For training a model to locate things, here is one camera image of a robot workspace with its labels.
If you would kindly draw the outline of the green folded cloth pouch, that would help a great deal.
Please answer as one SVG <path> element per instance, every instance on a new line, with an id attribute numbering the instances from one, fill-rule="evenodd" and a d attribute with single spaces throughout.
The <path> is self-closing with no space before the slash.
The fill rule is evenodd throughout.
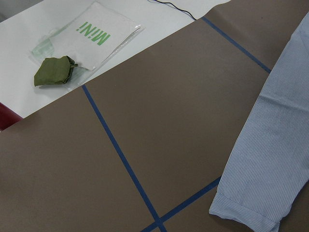
<path id="1" fill-rule="evenodd" d="M 63 85 L 71 78 L 79 65 L 68 56 L 46 58 L 34 75 L 34 86 Z"/>

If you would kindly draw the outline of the clear plastic MINI bag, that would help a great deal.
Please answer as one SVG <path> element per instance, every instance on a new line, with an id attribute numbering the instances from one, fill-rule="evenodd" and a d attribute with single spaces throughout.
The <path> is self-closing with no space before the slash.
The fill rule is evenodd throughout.
<path id="1" fill-rule="evenodd" d="M 30 58 L 40 67 L 46 58 L 68 56 L 79 66 L 63 84 L 74 89 L 85 83 L 127 43 L 143 26 L 101 3 L 91 3 L 80 15 L 60 29 L 42 37 L 31 50 Z"/>

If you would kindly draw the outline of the light blue striped shirt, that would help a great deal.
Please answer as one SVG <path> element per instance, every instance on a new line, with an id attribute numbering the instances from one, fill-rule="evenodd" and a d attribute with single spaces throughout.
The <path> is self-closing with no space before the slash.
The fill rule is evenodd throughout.
<path id="1" fill-rule="evenodd" d="M 229 156 L 209 213 L 276 232 L 309 179 L 309 18 L 292 34 Z"/>

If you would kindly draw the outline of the red cylinder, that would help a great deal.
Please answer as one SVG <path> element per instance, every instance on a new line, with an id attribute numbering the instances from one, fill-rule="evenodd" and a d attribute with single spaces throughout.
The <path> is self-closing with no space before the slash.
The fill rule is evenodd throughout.
<path id="1" fill-rule="evenodd" d="M 0 130 L 3 131 L 23 118 L 0 103 Z"/>

